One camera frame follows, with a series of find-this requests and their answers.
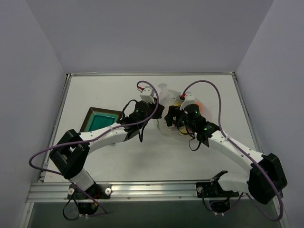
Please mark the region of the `translucent plastic bag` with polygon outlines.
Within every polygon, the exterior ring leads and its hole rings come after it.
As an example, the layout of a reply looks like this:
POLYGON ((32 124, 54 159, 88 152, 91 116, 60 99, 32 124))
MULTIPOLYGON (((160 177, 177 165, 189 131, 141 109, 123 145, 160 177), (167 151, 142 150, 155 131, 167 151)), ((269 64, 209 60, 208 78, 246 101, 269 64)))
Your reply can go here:
MULTIPOLYGON (((189 135, 185 135, 187 133, 187 130, 184 126, 179 127, 179 130, 174 125, 175 124, 175 117, 172 121, 172 126, 167 126, 165 116, 168 114, 169 107, 171 105, 176 106, 177 109, 179 109, 179 106, 182 104, 183 100, 180 99, 180 91, 172 90, 168 88, 168 85, 165 83, 161 83, 158 85, 158 87, 161 89, 161 92, 159 93, 159 103, 164 106, 164 110, 161 115, 161 119, 157 120, 157 128, 159 132, 163 135, 166 135, 170 138, 176 139, 176 140, 182 140, 185 141, 186 139, 190 138, 189 135)), ((212 118, 212 114, 209 111, 209 109, 197 98, 195 98, 194 104, 199 106, 199 112, 200 114, 206 118, 207 126, 204 127, 204 129, 208 129, 209 132, 217 131, 219 130, 219 127, 216 123, 209 122, 209 119, 212 118)))

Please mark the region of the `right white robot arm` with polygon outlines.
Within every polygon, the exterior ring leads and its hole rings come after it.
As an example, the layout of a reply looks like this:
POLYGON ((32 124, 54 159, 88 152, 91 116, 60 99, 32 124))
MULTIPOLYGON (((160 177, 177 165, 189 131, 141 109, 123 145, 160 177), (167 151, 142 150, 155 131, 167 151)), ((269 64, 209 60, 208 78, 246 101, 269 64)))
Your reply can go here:
POLYGON ((211 184, 212 193, 216 196, 226 192, 243 192, 257 202, 267 204, 276 192, 287 186, 285 173, 276 155, 254 151, 230 138, 218 125, 200 114, 197 104, 190 104, 183 110, 171 105, 164 119, 168 127, 185 127, 185 133, 197 140, 199 145, 222 153, 245 171, 245 174, 218 173, 211 184))

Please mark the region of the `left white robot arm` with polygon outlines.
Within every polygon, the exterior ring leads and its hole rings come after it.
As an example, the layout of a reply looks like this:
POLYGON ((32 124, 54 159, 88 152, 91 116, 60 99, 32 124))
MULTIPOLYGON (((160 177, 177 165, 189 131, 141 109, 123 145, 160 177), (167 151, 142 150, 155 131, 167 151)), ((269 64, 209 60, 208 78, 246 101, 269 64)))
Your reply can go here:
POLYGON ((84 199, 91 199, 96 193, 95 181, 84 169, 88 155, 105 146, 122 143, 142 133, 151 116, 160 119, 164 106, 144 101, 136 101, 134 111, 128 116, 124 109, 122 116, 110 126, 91 131, 77 133, 75 130, 67 131, 60 139, 49 157, 61 175, 79 187, 79 194, 84 199))

